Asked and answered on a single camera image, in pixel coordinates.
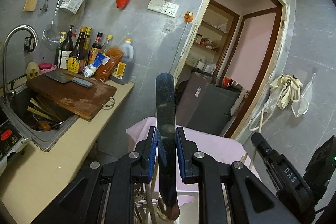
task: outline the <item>wooden cutting board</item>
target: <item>wooden cutting board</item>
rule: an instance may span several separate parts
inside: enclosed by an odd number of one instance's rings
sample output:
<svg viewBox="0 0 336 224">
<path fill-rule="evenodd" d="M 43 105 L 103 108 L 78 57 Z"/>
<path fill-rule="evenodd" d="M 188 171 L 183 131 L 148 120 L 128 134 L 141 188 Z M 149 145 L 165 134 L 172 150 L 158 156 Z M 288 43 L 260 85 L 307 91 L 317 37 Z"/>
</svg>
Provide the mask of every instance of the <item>wooden cutting board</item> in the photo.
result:
<svg viewBox="0 0 336 224">
<path fill-rule="evenodd" d="M 106 104 L 110 97 L 115 95 L 117 88 L 104 84 L 94 79 L 57 69 L 72 77 L 81 78 L 92 83 L 92 87 L 86 88 L 73 82 L 62 84 L 46 75 L 39 75 L 26 82 L 26 85 L 42 96 L 54 101 L 61 107 L 90 121 Z"/>
</svg>

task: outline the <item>bottle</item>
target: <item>bottle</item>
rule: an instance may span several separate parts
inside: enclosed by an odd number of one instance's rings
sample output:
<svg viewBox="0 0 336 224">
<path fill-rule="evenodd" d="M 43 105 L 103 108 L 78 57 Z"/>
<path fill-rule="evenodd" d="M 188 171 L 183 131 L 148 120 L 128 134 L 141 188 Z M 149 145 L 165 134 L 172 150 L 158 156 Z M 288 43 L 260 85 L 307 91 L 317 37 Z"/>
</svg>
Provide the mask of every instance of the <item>bottle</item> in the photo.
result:
<svg viewBox="0 0 336 224">
<path fill-rule="evenodd" d="M 91 51 L 90 51 L 90 57 L 89 57 L 89 64 L 92 64 L 93 61 L 96 58 L 97 53 L 101 52 L 101 37 L 103 36 L 103 33 L 99 32 L 97 34 L 96 42 L 92 44 Z"/>
<path fill-rule="evenodd" d="M 58 61 L 59 48 L 66 37 L 67 37 L 67 32 L 61 32 L 61 39 L 59 40 L 59 45 L 56 49 L 56 54 L 55 54 L 55 62 L 54 62 L 55 65 L 57 65 L 57 61 Z"/>
<path fill-rule="evenodd" d="M 87 27 L 86 32 L 85 32 L 85 41 L 84 41 L 84 46 L 81 55 L 84 57 L 84 67 L 88 65 L 88 60 L 89 60 L 89 47 L 90 47 L 90 34 L 91 34 L 92 28 Z"/>
<path fill-rule="evenodd" d="M 70 30 L 67 33 L 67 38 L 59 46 L 57 67 L 61 69 L 68 69 L 69 55 L 74 49 L 74 43 L 72 42 L 72 28 L 73 25 L 70 25 Z"/>
<path fill-rule="evenodd" d="M 124 44 L 120 46 L 124 56 L 110 76 L 111 80 L 121 85 L 127 84 L 132 75 L 134 49 L 131 42 L 131 39 L 126 38 Z"/>
<path fill-rule="evenodd" d="M 107 52 L 107 50 L 109 49 L 109 48 L 111 48 L 112 47 L 112 45 L 111 45 L 111 39 L 113 38 L 113 36 L 112 35 L 110 35 L 110 34 L 108 34 L 107 36 L 106 36 L 106 41 L 105 41 L 105 43 L 104 43 L 104 45 L 103 45 L 103 47 L 101 48 L 101 53 L 102 54 L 106 54 L 106 52 Z"/>
<path fill-rule="evenodd" d="M 81 73 L 84 68 L 84 56 L 81 55 L 81 52 L 84 46 L 86 28 L 86 26 L 81 26 L 76 45 L 69 55 L 68 71 Z"/>
</svg>

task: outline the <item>beige countertop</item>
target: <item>beige countertop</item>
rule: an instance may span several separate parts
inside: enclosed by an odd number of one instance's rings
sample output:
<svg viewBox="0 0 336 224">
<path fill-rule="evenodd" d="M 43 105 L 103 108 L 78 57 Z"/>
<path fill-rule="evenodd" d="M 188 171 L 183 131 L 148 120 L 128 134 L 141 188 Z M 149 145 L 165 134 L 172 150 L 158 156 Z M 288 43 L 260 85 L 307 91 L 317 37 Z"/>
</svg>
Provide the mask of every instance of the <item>beige countertop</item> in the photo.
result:
<svg viewBox="0 0 336 224">
<path fill-rule="evenodd" d="M 0 177 L 0 198 L 17 224 L 30 224 L 75 177 L 112 114 L 132 90 L 134 83 L 115 86 L 113 108 L 102 109 L 90 121 L 78 119 L 44 152 L 30 142 Z"/>
</svg>

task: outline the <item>silver bolt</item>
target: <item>silver bolt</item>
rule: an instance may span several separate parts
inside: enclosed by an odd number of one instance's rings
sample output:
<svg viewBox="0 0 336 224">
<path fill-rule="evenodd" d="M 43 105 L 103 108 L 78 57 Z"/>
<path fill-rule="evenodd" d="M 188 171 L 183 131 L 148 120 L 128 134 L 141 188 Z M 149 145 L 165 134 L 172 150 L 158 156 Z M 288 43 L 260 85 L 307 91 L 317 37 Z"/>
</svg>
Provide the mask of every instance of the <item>silver bolt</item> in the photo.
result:
<svg viewBox="0 0 336 224">
<path fill-rule="evenodd" d="M 241 169 L 241 168 L 244 167 L 244 164 L 243 164 L 241 161 L 235 161 L 235 162 L 233 163 L 233 166 L 234 166 L 235 168 L 237 168 L 237 169 Z"/>
<path fill-rule="evenodd" d="M 204 158 L 204 153 L 203 153 L 203 152 L 200 152 L 200 151 L 197 151 L 197 152 L 195 152 L 194 156 L 195 156 L 196 158 L 201 159 L 201 158 Z"/>
<path fill-rule="evenodd" d="M 98 161 L 93 161 L 90 163 L 91 169 L 97 169 L 100 166 L 100 163 Z"/>
<path fill-rule="evenodd" d="M 131 152 L 128 154 L 128 156 L 131 158 L 131 159 L 137 159 L 139 157 L 139 153 L 138 152 Z"/>
</svg>

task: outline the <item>kitchen sink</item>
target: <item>kitchen sink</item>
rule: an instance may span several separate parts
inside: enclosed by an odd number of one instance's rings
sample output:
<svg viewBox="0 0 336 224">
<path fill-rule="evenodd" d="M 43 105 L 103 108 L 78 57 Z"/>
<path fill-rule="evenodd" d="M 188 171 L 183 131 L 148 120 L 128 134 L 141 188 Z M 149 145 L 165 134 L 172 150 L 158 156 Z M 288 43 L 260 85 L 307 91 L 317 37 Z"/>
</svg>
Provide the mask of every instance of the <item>kitchen sink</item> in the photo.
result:
<svg viewBox="0 0 336 224">
<path fill-rule="evenodd" d="M 19 86 L 15 91 L 16 95 L 10 102 L 5 103 L 2 100 L 3 98 L 0 99 L 1 108 L 24 137 L 31 137 L 39 148 L 46 152 L 49 151 L 65 131 L 78 119 L 78 115 L 55 104 L 52 108 L 58 108 L 62 116 L 68 117 L 67 120 L 59 128 L 45 132 L 40 131 L 33 114 L 27 110 L 28 106 L 33 107 L 29 101 L 37 95 L 37 92 L 27 87 L 26 84 Z"/>
</svg>

